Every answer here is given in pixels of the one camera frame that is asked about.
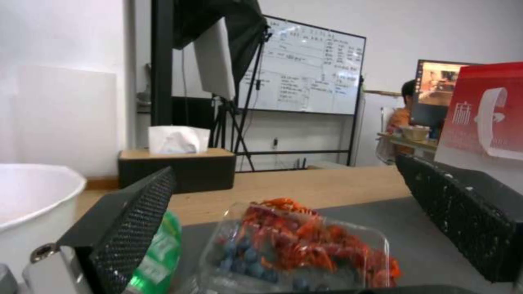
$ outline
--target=white plastic bucket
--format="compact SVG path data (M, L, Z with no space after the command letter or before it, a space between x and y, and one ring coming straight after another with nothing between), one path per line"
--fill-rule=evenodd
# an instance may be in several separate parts
M65 166L0 164L0 263L18 281L31 252L73 225L85 183Z

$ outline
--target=wooden table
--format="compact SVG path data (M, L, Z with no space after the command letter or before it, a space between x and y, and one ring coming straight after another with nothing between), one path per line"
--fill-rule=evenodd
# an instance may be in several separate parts
M389 133L378 133L378 136L389 139L392 144L407 146L410 148L414 148L417 151L419 150L435 154L436 150L438 149L438 144L436 142L428 140L412 141L405 138L404 136L397 136Z
M105 193L82 193L77 218ZM410 191L394 166L245 173L236 174L230 190L174 195L169 210L180 217L183 225L191 225L221 220L224 211L235 202L288 197L318 209L409 196Z

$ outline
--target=green bottle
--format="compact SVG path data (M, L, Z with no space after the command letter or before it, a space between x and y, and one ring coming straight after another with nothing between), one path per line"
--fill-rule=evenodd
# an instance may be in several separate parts
M181 226L171 212L164 214L142 263L133 272L126 293L167 293L171 277L178 266L181 250Z

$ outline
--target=whiteboard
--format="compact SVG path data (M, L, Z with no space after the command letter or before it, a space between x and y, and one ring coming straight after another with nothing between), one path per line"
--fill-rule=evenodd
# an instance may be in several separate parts
M260 90L253 88L248 108L353 115L365 37L266 18L272 37L261 56ZM240 83L239 108L245 107L254 63Z

